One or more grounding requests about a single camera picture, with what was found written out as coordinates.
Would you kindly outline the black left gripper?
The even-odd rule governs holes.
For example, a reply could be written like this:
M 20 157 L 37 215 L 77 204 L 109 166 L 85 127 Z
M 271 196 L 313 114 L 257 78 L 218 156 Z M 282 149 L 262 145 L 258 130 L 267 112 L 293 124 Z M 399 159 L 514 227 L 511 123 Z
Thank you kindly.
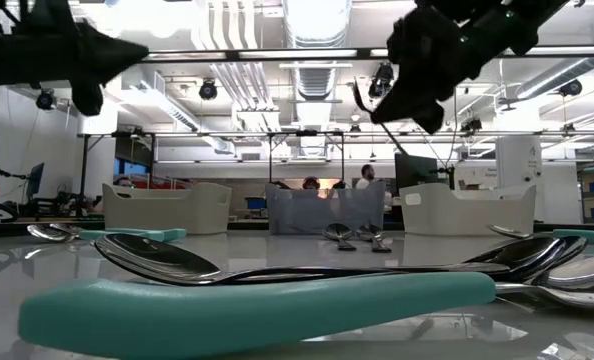
M 135 53 L 104 53 L 95 49 Z M 100 83 L 138 64 L 148 47 L 108 36 L 87 22 L 74 20 L 68 0 L 37 0 L 23 12 L 11 35 L 0 37 L 0 85 L 67 80 L 79 112 L 98 115 Z

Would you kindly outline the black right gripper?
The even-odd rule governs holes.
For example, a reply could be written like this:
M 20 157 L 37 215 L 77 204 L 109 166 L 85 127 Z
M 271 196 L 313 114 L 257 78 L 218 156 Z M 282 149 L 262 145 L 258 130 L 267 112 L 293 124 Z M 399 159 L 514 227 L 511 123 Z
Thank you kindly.
M 429 134 L 442 127 L 440 103 L 454 95 L 457 84 L 477 78 L 459 27 L 476 14 L 475 7 L 417 7 L 393 24 L 387 48 L 398 77 L 372 111 L 373 123 L 412 119 Z

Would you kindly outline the silver spoon thick teal handle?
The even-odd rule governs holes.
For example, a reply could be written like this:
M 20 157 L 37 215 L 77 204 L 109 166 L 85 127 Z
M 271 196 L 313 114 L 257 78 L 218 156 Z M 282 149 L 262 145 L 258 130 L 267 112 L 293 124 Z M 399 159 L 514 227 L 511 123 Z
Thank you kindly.
M 583 230 L 583 229 L 555 229 L 546 232 L 537 233 L 524 233 L 518 230 L 513 230 L 497 225 L 488 225 L 487 228 L 499 235 L 514 238 L 514 239 L 529 239 L 540 236 L 554 236 L 554 237 L 566 237 L 566 236 L 579 236 L 586 238 L 590 244 L 594 244 L 594 230 Z
M 106 230 L 87 230 L 66 224 L 51 223 L 51 228 L 73 233 L 84 240 L 96 240 L 110 234 L 128 234 L 148 238 L 158 242 L 171 242 L 187 235 L 187 231 L 182 228 L 172 228 L 164 230 L 134 229 L 134 228 L 110 228 Z
M 480 273 L 175 287 L 79 280 L 23 300 L 26 343 L 117 360 L 594 356 L 594 292 L 498 296 Z

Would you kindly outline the black spoon thin teal handle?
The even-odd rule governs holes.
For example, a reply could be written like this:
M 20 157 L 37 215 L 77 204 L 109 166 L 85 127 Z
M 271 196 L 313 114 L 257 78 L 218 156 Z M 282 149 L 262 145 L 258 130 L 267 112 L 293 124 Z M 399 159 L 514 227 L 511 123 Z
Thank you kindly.
M 538 237 L 515 243 L 514 263 L 504 280 L 523 283 L 546 274 L 579 255 L 588 240 L 579 236 Z

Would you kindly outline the black monitor on arm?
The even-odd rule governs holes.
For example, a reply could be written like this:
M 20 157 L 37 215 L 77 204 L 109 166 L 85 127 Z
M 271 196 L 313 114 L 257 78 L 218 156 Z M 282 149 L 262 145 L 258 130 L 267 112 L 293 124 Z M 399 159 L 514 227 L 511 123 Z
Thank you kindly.
M 438 160 L 429 157 L 396 153 L 394 157 L 396 189 L 424 183 L 443 183 L 455 189 L 455 167 L 438 166 Z

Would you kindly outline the blue screen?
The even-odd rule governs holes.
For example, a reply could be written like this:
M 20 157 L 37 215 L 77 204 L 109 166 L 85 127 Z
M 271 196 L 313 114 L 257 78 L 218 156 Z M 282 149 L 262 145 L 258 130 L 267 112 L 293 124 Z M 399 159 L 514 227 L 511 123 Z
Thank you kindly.
M 122 158 L 115 158 L 113 174 L 119 175 L 146 175 L 150 173 L 150 167 L 141 163 L 132 162 Z

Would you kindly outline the white plastic bin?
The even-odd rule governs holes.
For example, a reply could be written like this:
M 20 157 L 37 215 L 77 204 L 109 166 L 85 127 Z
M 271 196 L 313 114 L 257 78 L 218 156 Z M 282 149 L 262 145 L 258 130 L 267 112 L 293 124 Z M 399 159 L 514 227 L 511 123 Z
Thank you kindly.
M 139 189 L 103 184 L 107 228 L 184 229 L 190 235 L 227 231 L 232 189 L 198 183 L 190 189 Z
M 530 232 L 533 229 L 534 186 L 522 195 L 502 189 L 453 191 L 442 183 L 399 190 L 405 231 L 429 236 L 484 236 L 488 225 Z

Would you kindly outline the black overhead beam with lights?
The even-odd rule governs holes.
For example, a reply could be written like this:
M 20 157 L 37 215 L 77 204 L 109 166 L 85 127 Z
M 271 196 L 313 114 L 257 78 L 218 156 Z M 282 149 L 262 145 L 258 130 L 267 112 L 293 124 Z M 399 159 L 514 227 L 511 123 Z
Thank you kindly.
M 153 51 L 142 63 L 216 63 L 257 61 L 385 60 L 386 48 L 242 49 L 205 51 Z M 594 57 L 594 45 L 536 46 L 523 58 Z

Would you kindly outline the grey plastic bin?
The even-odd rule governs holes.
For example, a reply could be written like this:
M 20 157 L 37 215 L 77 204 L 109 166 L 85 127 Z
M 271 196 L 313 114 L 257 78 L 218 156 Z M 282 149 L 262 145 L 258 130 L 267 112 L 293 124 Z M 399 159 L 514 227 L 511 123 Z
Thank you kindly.
M 383 227 L 386 184 L 363 189 L 303 190 L 266 185 L 269 230 L 272 234 L 320 234 L 331 224 L 356 230 Z

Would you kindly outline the white ceiling pipes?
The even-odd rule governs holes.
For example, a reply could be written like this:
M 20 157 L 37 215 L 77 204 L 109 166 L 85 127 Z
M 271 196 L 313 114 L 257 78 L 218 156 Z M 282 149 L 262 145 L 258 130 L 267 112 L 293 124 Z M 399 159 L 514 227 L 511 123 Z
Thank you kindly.
M 254 0 L 193 0 L 191 41 L 199 51 L 254 50 Z M 233 122 L 241 129 L 276 132 L 281 129 L 279 109 L 272 99 L 259 62 L 209 64 L 231 99 Z

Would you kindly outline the white column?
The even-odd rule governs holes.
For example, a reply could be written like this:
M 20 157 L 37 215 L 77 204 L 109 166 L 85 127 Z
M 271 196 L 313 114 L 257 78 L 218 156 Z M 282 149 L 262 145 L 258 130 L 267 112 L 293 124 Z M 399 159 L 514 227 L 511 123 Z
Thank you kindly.
M 534 219 L 544 221 L 543 160 L 537 135 L 506 136 L 496 139 L 498 187 L 504 194 L 522 195 L 534 186 Z

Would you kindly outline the white glossy table sheet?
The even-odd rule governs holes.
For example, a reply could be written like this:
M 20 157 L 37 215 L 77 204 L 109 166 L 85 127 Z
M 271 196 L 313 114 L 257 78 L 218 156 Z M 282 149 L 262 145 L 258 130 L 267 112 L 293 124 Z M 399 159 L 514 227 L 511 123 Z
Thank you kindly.
M 390 233 L 385 254 L 358 242 L 342 252 L 319 235 L 233 231 L 179 241 L 224 270 L 270 266 L 396 266 L 458 263 L 495 245 L 492 237 Z M 20 303 L 41 290 L 83 279 L 126 279 L 85 241 L 46 244 L 0 238 L 0 360 L 100 360 L 27 344 L 16 330 Z M 594 360 L 594 312 L 514 294 L 380 326 L 216 360 Z

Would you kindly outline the white ceiling air duct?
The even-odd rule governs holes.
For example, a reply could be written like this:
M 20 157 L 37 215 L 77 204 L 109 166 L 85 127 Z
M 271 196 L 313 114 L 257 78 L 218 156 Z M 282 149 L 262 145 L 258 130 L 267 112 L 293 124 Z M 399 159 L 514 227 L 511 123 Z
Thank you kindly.
M 176 126 L 181 127 L 181 133 L 193 134 L 209 145 L 216 154 L 236 155 L 235 145 L 231 141 L 209 136 L 209 131 L 202 130 L 200 119 L 196 115 L 183 109 L 176 100 L 166 94 L 166 80 L 157 71 L 154 72 L 151 82 L 141 80 L 139 83 L 130 84 L 129 89 L 146 105 L 163 111 Z

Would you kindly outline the black workstation frame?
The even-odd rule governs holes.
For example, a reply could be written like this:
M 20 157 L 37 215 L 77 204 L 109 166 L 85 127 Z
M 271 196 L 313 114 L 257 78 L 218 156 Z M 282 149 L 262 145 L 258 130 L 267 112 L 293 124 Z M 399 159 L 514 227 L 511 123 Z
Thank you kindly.
M 162 142 L 172 140 L 200 140 L 212 148 L 216 157 L 214 163 L 244 163 L 244 153 L 239 151 L 237 144 L 257 143 L 267 148 L 267 155 L 257 158 L 257 163 L 266 163 L 272 167 L 275 163 L 306 164 L 306 163 L 331 163 L 333 157 L 329 148 L 335 147 L 340 153 L 337 160 L 342 167 L 350 160 L 348 147 L 352 144 L 368 144 L 372 147 L 384 143 L 391 145 L 397 152 L 403 153 L 405 144 L 423 144 L 433 149 L 435 144 L 447 143 L 455 146 L 460 141 L 468 145 L 474 143 L 486 143 L 502 137 L 512 136 L 537 136 L 539 138 L 557 138 L 561 144 L 580 141 L 582 138 L 593 138 L 594 130 L 540 130 L 540 131 L 439 131 L 434 134 L 427 134 L 423 131 L 391 132 L 388 128 L 380 131 L 357 132 L 357 131 L 316 131 L 316 130 L 295 130 L 281 132 L 144 132 L 144 131 L 115 131 L 107 134 L 85 134 L 80 133 L 79 138 L 84 140 L 85 150 L 92 150 L 97 143 L 103 139 L 129 139 L 144 140 L 150 147 L 151 155 L 147 162 L 150 167 L 157 164 L 183 165 L 183 164 L 208 164 L 210 160 L 203 156 L 188 155 L 179 159 L 162 158 L 159 155 Z M 316 139 L 323 144 L 316 149 L 322 151 L 322 155 L 277 155 L 275 151 L 284 145 L 288 145 L 291 139 Z

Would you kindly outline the silver ventilation duct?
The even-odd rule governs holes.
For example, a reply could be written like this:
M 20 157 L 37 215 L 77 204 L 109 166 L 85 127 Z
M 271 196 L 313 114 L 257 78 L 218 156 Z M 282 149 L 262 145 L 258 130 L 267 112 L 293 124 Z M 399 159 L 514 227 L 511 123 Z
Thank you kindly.
M 352 0 L 282 0 L 290 48 L 341 48 L 345 45 Z M 335 68 L 293 71 L 297 93 L 305 100 L 325 100 L 337 78 Z
M 523 83 L 516 90 L 515 99 L 523 101 L 534 98 L 557 89 L 592 70 L 594 70 L 594 57 L 565 59 Z

